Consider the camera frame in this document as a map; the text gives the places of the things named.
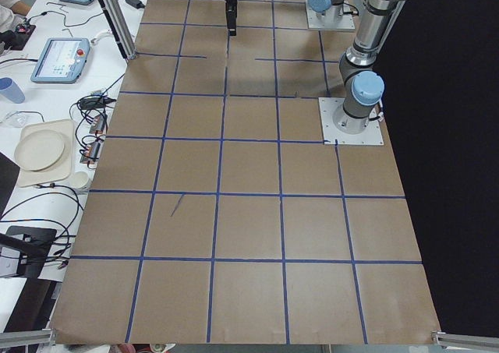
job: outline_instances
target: white table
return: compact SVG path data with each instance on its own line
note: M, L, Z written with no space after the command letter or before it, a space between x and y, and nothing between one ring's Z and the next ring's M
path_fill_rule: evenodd
M56 2L60 5L47 4L47 2ZM124 0L119 0L120 7L129 26L130 33L135 37L139 29L140 20L143 15L142 9L134 9L127 5ZM67 24L82 23L93 15L102 12L98 1L95 0L89 5L74 5L70 3L59 2L57 0L37 0L31 9L28 18L36 16L44 11L54 10L57 12L66 11ZM45 42L50 37L86 37L89 40L94 38L102 30L108 30L109 25L104 15L91 19L83 26L70 28L71 34L63 25L63 16L49 13L46 16L33 18L32 24L37 26L33 36L28 41L22 51L11 51L7 55L0 57L1 60L9 58L39 58ZM119 53L119 49L113 37L101 38L96 45L91 48L89 59L83 70L82 76L74 84L36 84L30 81L31 73L35 64L33 62L7 62L0 65L0 77L8 76L16 81L23 90L26 100L22 104L13 104L4 97L0 97L0 118L10 111L39 111L43 114L45 121L54 121L58 119L69 118L69 107L79 98L88 95L90 92L105 88L118 79L126 70L126 61ZM121 81L116 83L107 93L109 97L116 98L119 92ZM74 111L75 120L79 121L78 111ZM29 115L28 124L38 123L41 119L39 115ZM89 127L84 124L79 132L80 138L88 133ZM0 125L0 151L13 159L14 150L19 142L21 129L6 127ZM90 177L93 172L86 165L80 164L80 155L78 147L75 146L74 170L86 171ZM14 206L31 196L36 196L47 189L35 189L33 187L16 187L10 198L6 209ZM80 201L84 205L87 197L80 195ZM44 218L62 223L69 223L76 211L76 204L64 196L44 196L30 202L23 207L14 210L5 219L26 219L26 218ZM72 235L75 235L80 224L81 214L76 222L69 229ZM0 224L0 232L5 233L12 224ZM54 228L53 224L44 222L22 223L19 225L35 226L41 228ZM51 254L58 250L54 247ZM64 270L58 270L57 266L46 266L41 275L41 279L50 279L62 281ZM26 279L11 278L0 279L0 331L5 329L12 310L17 302L20 292L23 289Z

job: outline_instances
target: tablet screen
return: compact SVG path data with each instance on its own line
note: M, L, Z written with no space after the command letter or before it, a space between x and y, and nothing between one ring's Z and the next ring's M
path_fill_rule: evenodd
M67 77L75 63L79 40L53 40L47 49L37 76L45 78Z

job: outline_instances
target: blue cup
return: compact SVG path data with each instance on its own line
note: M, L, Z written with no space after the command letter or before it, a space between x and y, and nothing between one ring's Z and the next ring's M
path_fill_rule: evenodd
M0 94L11 100L15 104L20 104L24 102L24 93L10 78L1 78L0 79Z

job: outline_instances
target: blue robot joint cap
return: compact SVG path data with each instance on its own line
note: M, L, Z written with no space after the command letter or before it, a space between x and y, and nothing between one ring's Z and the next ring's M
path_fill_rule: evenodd
M373 71L362 71L352 82L353 97L363 106L374 106L383 96L384 81Z
M325 12L333 6L331 0L308 0L310 8L314 12Z

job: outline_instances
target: metal bracket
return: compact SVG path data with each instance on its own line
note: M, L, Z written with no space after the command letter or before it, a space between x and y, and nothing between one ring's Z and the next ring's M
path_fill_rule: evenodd
M354 32L356 25L353 18L349 14L342 14L341 16L334 16L334 9L326 10L325 14L317 14L312 8L309 7L309 2L305 1L306 18L309 23L310 30L329 30L339 32ZM346 4L343 5L343 12L348 12L350 7Z
M0 334L0 348L22 347L32 344L55 344L55 331L4 332Z
M433 332L431 336L435 344L445 348L456 347L481 351L499 351L499 339L495 337L453 335L445 332Z
M381 135L380 123L369 122L366 129L358 135L350 135L338 129L333 121L333 114L338 107L343 105L345 98L332 97L319 98L320 121L325 144L335 145L384 145ZM376 110L371 112L371 118L377 116Z

